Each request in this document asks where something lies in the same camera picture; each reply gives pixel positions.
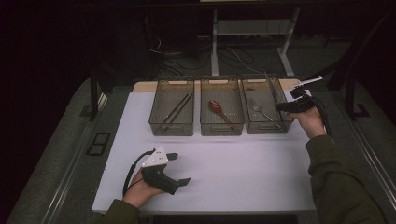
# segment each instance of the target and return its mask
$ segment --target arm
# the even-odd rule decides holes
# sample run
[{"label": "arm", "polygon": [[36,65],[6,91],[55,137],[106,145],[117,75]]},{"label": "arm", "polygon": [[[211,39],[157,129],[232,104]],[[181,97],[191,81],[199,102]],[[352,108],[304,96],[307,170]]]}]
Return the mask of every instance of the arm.
[{"label": "arm", "polygon": [[128,191],[120,200],[114,200],[107,213],[96,222],[97,224],[134,224],[139,215],[138,208],[151,197],[163,193],[162,190],[148,185],[141,174],[141,170],[132,179]]},{"label": "arm", "polygon": [[312,195],[320,223],[385,223],[375,201],[364,187],[353,160],[326,135],[318,110],[290,114],[311,139],[306,144],[311,164]]}]

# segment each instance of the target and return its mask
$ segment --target green sleeve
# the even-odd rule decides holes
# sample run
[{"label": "green sleeve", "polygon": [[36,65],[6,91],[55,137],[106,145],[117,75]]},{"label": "green sleeve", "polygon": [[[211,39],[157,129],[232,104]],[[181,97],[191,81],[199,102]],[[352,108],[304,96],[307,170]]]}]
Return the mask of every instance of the green sleeve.
[{"label": "green sleeve", "polygon": [[312,195],[320,223],[385,223],[375,201],[367,192],[352,159],[336,148],[328,135],[307,144],[311,164]]},{"label": "green sleeve", "polygon": [[134,224],[139,210],[120,200],[114,200],[107,213],[96,224]]}]

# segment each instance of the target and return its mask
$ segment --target human hand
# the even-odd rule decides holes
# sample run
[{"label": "human hand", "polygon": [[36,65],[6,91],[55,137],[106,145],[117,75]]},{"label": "human hand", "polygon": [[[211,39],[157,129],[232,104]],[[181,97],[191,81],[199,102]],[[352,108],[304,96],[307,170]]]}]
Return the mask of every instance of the human hand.
[{"label": "human hand", "polygon": [[131,186],[126,191],[122,200],[136,208],[141,207],[151,197],[163,193],[162,190],[150,186],[142,176],[142,169],[132,179]]},{"label": "human hand", "polygon": [[321,115],[315,106],[305,112],[289,113],[288,117],[299,121],[309,139],[326,134]]}]

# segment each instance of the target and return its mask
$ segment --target transparent bin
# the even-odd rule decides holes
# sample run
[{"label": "transparent bin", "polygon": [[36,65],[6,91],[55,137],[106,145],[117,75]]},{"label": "transparent bin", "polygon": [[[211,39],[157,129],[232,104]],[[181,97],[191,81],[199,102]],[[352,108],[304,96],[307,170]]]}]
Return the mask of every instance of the transparent bin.
[{"label": "transparent bin", "polygon": [[[212,111],[210,101],[220,105],[225,118]],[[201,77],[200,116],[203,136],[242,134],[245,121],[236,76]]]},{"label": "transparent bin", "polygon": [[193,111],[194,78],[162,77],[148,123],[155,136],[192,136]]},{"label": "transparent bin", "polygon": [[[272,82],[278,103],[287,102],[285,93],[276,75],[268,75]],[[265,75],[242,75],[247,111],[247,133],[287,133],[293,119],[285,112],[275,109],[275,97]]]}]

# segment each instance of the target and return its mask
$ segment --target white table surface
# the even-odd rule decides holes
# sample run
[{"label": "white table surface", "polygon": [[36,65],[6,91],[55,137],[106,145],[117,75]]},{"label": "white table surface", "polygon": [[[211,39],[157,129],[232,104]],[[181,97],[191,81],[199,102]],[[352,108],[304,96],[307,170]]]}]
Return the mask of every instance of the white table surface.
[{"label": "white table surface", "polygon": [[308,138],[295,120],[286,134],[201,136],[200,94],[195,94],[193,136],[154,136],[149,114],[154,92],[132,92],[126,103],[92,210],[105,213],[142,153],[164,146],[178,158],[164,172],[191,177],[175,195],[162,194],[140,208],[142,214],[261,214],[315,210],[305,149]]}]

